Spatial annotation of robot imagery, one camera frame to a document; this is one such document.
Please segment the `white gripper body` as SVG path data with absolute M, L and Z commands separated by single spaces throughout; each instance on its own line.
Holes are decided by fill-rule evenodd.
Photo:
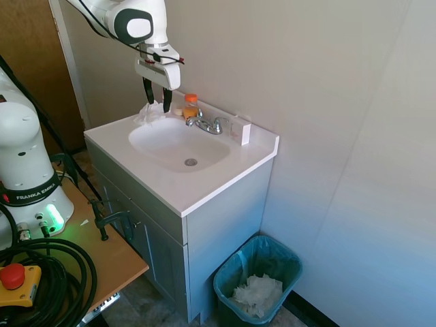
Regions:
M 178 63 L 161 65 L 147 63 L 141 57 L 136 58 L 136 73 L 168 90 L 177 90 L 181 86 L 181 71 Z

